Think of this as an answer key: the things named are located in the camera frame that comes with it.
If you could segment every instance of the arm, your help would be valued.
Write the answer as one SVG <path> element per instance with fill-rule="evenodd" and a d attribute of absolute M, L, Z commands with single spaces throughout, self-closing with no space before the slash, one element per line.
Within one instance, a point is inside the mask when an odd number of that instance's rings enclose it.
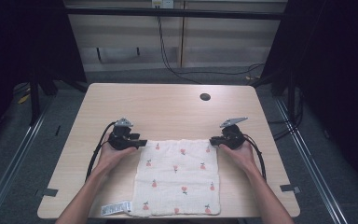
<path fill-rule="evenodd" d="M 75 198 L 63 210 L 56 223 L 86 223 L 103 178 L 118 165 L 123 157 L 134 151 L 136 151 L 135 147 L 118 151 L 113 149 L 108 143 L 103 144 L 97 165 Z"/>
<path fill-rule="evenodd" d="M 219 147 L 222 148 L 248 176 L 263 222 L 266 224 L 294 223 L 289 213 L 257 169 L 250 143 L 245 141 L 243 145 L 236 150 L 231 150 L 223 144 Z"/>

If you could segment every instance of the label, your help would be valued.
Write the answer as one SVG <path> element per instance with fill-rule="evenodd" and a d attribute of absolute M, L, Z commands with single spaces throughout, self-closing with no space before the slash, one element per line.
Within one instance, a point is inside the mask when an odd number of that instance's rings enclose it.
<path fill-rule="evenodd" d="M 116 213 L 129 213 L 131 211 L 131 202 L 124 201 L 121 203 L 113 203 L 101 207 L 101 216 L 109 216 Z"/>

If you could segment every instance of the cloth with printed pattern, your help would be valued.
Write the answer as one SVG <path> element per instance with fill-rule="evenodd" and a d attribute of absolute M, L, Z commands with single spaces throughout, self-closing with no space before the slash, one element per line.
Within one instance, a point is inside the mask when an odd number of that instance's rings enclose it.
<path fill-rule="evenodd" d="M 209 140 L 149 140 L 140 149 L 131 216 L 220 213 L 216 148 Z"/>

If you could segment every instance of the wooden table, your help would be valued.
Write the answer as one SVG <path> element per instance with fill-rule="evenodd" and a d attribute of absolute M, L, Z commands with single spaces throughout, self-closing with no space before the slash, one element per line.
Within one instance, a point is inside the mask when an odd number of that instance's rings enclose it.
<path fill-rule="evenodd" d="M 200 99 L 202 93 L 211 100 Z M 92 152 L 105 127 L 127 118 L 132 133 L 141 139 L 209 139 L 221 134 L 219 125 L 226 119 L 248 117 L 238 124 L 243 133 L 254 138 L 263 152 L 268 184 L 292 217 L 299 207 L 292 191 L 282 192 L 280 185 L 290 184 L 281 157 L 258 101 L 255 89 L 244 86 L 92 84 L 89 86 L 66 141 L 49 189 L 55 197 L 45 196 L 38 209 L 42 218 L 57 218 L 84 184 Z M 91 207 L 90 217 L 101 217 L 101 206 L 131 200 L 136 167 L 141 150 L 123 159 L 105 179 Z M 222 217 L 259 217 L 249 181 L 231 158 L 218 150 L 220 203 Z M 116 215 L 105 218 L 128 218 Z"/>

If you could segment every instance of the black metal rail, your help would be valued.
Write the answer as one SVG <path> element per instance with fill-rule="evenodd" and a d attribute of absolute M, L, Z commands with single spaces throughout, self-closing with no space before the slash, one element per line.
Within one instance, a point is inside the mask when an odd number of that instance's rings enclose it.
<path fill-rule="evenodd" d="M 75 15 L 109 15 L 109 16 L 150 16 L 150 17 L 189 17 L 221 18 L 280 21 L 282 19 L 307 18 L 304 15 L 293 15 L 279 12 L 248 11 L 214 11 L 195 9 L 138 8 L 138 7 L 17 7 L 19 12 L 51 12 Z"/>

